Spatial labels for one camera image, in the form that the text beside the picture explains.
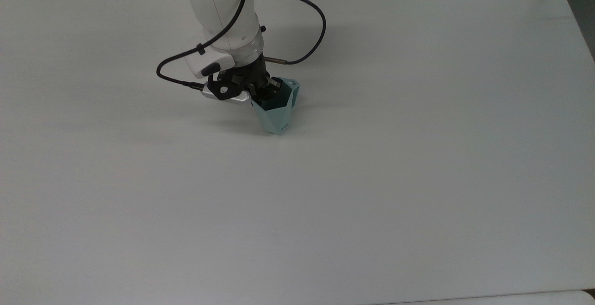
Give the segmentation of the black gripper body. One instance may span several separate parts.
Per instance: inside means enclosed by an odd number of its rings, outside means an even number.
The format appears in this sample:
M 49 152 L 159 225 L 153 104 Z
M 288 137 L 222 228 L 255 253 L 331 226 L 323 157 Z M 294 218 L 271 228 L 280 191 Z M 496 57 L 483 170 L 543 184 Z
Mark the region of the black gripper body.
M 256 60 L 244 67 L 234 67 L 229 69 L 231 78 L 231 96 L 238 97 L 243 91 L 250 94 L 251 99 L 254 99 L 255 91 L 258 89 L 270 90 L 270 78 L 272 78 L 266 70 L 264 60 Z

